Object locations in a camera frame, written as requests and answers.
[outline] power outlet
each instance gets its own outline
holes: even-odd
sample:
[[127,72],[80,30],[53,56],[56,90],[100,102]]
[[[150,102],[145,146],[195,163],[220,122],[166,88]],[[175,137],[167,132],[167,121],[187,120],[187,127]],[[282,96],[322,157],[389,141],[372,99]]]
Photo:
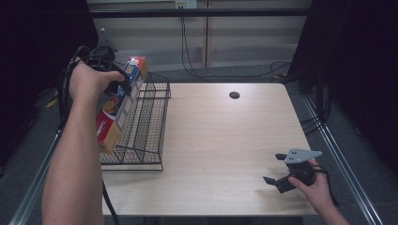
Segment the power outlet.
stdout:
[[183,9],[187,6],[185,5],[185,0],[175,0],[176,1],[176,9]]
[[186,0],[185,6],[186,8],[198,8],[196,0]]

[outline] cereal box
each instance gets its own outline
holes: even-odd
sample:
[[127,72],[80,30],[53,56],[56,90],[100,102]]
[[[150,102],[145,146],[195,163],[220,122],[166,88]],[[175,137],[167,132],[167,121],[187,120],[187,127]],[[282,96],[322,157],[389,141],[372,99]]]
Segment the cereal box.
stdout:
[[120,86],[110,96],[97,115],[97,140],[99,151],[111,155],[114,152],[122,127],[138,96],[146,77],[148,66],[144,57],[131,57],[124,71],[130,76],[131,95],[127,96]]

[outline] shelf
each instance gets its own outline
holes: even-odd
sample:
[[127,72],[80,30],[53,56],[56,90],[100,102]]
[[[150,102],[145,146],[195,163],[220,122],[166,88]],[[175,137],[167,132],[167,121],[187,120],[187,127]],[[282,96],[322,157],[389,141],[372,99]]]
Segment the shelf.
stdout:
[[112,155],[100,154],[103,170],[148,170],[128,165],[158,165],[161,156],[168,100],[171,97],[167,78],[149,73],[122,129]]

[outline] black curtain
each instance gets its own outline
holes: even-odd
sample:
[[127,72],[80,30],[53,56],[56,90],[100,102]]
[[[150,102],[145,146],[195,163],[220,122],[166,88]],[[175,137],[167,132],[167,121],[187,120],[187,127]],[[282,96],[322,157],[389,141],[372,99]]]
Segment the black curtain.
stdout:
[[[342,14],[307,18],[289,75],[320,66],[334,99],[398,174],[398,2],[336,2],[313,1],[314,8],[337,7]],[[302,73],[298,80],[300,89],[308,91],[316,74]],[[360,149],[352,151],[360,154]]]
[[91,18],[48,14],[87,12],[85,0],[4,0],[0,8],[1,166],[26,132],[38,93],[55,87],[76,49],[96,47],[98,36]]

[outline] black hole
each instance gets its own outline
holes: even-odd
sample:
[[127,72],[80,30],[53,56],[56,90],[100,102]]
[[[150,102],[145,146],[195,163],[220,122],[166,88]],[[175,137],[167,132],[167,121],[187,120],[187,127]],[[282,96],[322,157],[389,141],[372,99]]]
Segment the black hole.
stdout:
[[240,97],[240,93],[231,92],[231,93],[229,93],[229,97],[232,98],[232,99],[238,99]]

